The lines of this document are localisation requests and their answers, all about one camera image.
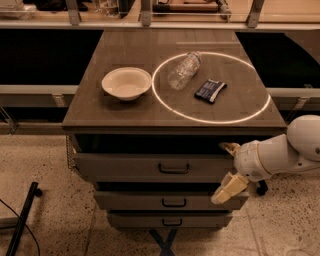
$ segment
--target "crushed water bottle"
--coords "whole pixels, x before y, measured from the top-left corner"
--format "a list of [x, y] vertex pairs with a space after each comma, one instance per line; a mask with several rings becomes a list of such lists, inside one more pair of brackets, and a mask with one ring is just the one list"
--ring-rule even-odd
[[199, 52], [189, 52], [168, 75], [168, 83], [175, 90], [182, 90], [197, 73], [201, 65]]

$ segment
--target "cable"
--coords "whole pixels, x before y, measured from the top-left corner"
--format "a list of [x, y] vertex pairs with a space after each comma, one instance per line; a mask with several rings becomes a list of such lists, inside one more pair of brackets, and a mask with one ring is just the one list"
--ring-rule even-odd
[[[0, 198], [0, 202], [2, 204], [4, 204], [4, 206], [6, 206], [9, 210], [11, 210], [20, 219], [20, 216], [8, 204], [6, 204], [1, 198]], [[36, 237], [33, 235], [33, 233], [31, 232], [31, 230], [30, 230], [30, 228], [28, 227], [27, 224], [25, 224], [25, 227], [28, 229], [30, 235], [32, 236], [33, 240], [35, 241], [35, 243], [37, 245], [37, 249], [38, 249], [38, 256], [40, 256], [40, 246], [38, 244], [38, 241], [37, 241]]]

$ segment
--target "speckled floor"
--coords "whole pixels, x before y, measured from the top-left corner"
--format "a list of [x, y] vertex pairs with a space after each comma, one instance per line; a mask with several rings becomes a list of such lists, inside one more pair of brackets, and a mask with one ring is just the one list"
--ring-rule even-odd
[[[0, 136], [0, 198], [21, 212], [31, 182], [43, 191], [27, 224], [41, 255], [153, 256], [161, 249], [148, 229], [115, 230], [93, 199], [93, 187], [68, 169], [64, 136]], [[251, 197], [228, 227], [179, 229], [171, 246], [176, 256], [320, 255], [320, 175], [278, 175], [269, 191]], [[0, 217], [13, 214], [0, 204]], [[165, 240], [169, 230], [157, 229]], [[0, 230], [5, 255], [13, 230]], [[37, 255], [24, 230], [16, 255]]]

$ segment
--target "white circle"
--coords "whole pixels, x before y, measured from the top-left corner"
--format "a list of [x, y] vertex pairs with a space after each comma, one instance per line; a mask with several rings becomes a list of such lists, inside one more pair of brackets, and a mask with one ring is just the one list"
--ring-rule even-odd
[[[215, 56], [220, 56], [220, 57], [226, 57], [226, 58], [229, 58], [229, 59], [232, 59], [232, 60], [236, 60], [236, 61], [239, 61], [241, 62], [242, 64], [245, 64], [247, 65], [249, 68], [255, 70], [255, 68], [249, 64], [248, 62], [245, 62], [239, 58], [236, 58], [234, 56], [231, 56], [231, 55], [227, 55], [227, 54], [223, 54], [223, 53], [217, 53], [217, 52], [200, 52], [201, 54], [208, 54], [208, 55], [215, 55]], [[180, 57], [183, 57], [185, 56], [186, 54], [180, 54], [180, 55], [176, 55], [172, 58], [169, 58], [167, 60], [165, 60], [164, 62], [162, 62], [158, 67], [157, 69], [155, 70], [155, 72], [153, 73], [152, 75], [152, 91], [154, 93], [154, 95], [156, 96], [157, 100], [164, 106], [166, 107], [170, 112], [173, 112], [179, 116], [182, 116], [184, 118], [187, 118], [187, 119], [190, 119], [190, 120], [193, 120], [193, 121], [196, 121], [196, 122], [201, 122], [201, 123], [207, 123], [207, 124], [234, 124], [234, 123], [240, 123], [240, 122], [244, 122], [244, 121], [247, 121], [247, 120], [250, 120], [256, 116], [258, 116], [259, 114], [261, 114], [269, 105], [270, 103], [270, 100], [271, 100], [271, 97], [270, 95], [268, 94], [268, 97], [267, 97], [267, 100], [265, 102], [265, 104], [262, 106], [261, 109], [257, 110], [255, 113], [253, 113], [252, 115], [249, 115], [247, 117], [244, 117], [244, 118], [240, 118], [240, 119], [234, 119], [234, 120], [227, 120], [227, 121], [218, 121], [218, 120], [215, 120], [215, 121], [210, 121], [210, 120], [203, 120], [203, 119], [199, 119], [199, 118], [195, 118], [195, 117], [191, 117], [191, 116], [188, 116], [188, 115], [185, 115], [173, 108], [171, 108], [170, 106], [168, 106], [162, 99], [161, 97], [158, 95], [156, 89], [155, 89], [155, 76], [156, 74], [159, 72], [159, 70], [165, 65], [167, 64], [168, 62], [174, 60], [174, 59], [177, 59], [177, 58], [180, 58]]]

